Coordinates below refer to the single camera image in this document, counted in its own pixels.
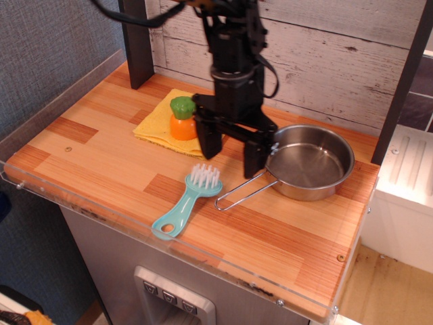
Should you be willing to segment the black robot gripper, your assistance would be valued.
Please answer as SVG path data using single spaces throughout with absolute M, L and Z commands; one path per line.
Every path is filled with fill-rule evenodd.
M 262 111 L 265 98 L 263 69 L 235 74 L 211 70 L 214 95 L 195 94 L 195 120 L 202 154 L 210 160 L 222 150 L 222 135 L 244 146 L 244 177 L 265 167 L 276 124 Z

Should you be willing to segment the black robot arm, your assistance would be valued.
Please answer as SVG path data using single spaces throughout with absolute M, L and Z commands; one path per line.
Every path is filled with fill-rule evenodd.
M 195 94 L 194 118 L 202 154 L 207 159 L 222 150 L 222 136 L 244 143 L 244 177 L 264 168 L 277 125 L 262 111 L 265 70 L 275 69 L 261 56 L 267 29 L 257 1 L 186 1 L 201 18 L 212 55 L 210 75 L 214 95 Z

